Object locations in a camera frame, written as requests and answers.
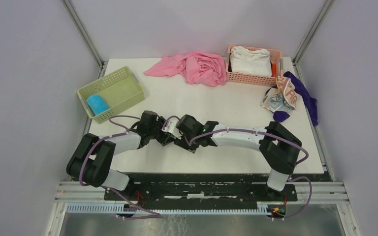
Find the green plastic basket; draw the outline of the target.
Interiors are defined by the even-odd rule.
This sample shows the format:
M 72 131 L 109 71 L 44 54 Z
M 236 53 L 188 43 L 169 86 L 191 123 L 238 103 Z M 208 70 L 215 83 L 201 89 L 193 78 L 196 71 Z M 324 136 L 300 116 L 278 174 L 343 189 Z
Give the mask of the green plastic basket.
M 86 100 L 99 94 L 109 106 L 109 110 L 94 116 Z M 104 77 L 77 90 L 77 95 L 89 118 L 101 124 L 109 118 L 124 112 L 145 99 L 139 80 L 127 66 L 117 69 Z

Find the blue towel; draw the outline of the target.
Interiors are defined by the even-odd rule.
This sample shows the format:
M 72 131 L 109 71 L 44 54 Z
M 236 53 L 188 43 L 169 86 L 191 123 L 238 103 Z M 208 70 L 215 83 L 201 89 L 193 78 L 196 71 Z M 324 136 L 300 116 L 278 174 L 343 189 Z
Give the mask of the blue towel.
M 91 95 L 86 100 L 88 106 L 90 107 L 94 116 L 100 115 L 105 111 L 109 110 L 108 104 L 105 102 L 103 97 L 99 94 Z

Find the beige rabbit print towel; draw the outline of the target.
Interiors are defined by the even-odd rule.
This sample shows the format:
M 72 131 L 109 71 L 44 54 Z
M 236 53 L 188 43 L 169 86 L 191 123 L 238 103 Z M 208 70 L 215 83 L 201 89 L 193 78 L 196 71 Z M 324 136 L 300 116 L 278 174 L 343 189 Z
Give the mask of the beige rabbit print towel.
M 276 88 L 270 88 L 263 97 L 260 105 L 271 112 L 290 113 L 296 109 L 298 94 L 295 86 L 288 77 L 278 76 Z

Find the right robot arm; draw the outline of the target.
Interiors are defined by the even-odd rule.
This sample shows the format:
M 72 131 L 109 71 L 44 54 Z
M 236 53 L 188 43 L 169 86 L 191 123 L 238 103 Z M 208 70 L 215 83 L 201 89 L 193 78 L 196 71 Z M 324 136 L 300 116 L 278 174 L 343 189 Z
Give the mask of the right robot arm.
M 195 153 L 199 147 L 232 146 L 260 152 L 271 168 L 265 196 L 276 201 L 284 195 L 284 187 L 293 174 L 301 141 L 276 121 L 262 127 L 238 127 L 207 121 L 198 122 L 190 115 L 168 119 L 162 131 L 174 138 L 174 144 Z

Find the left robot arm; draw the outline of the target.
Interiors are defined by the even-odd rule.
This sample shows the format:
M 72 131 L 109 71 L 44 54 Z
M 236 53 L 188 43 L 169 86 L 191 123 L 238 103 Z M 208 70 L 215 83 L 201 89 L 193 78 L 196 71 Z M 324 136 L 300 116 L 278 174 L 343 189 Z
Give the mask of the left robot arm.
M 78 179 L 83 186 L 113 188 L 123 200 L 131 199 L 135 187 L 129 183 L 128 175 L 111 169 L 113 157 L 141 149 L 151 140 L 162 146 L 173 142 L 174 138 L 163 131 L 165 123 L 164 117 L 153 111 L 144 111 L 139 121 L 123 133 L 104 137 L 85 134 L 66 166 L 66 173 Z

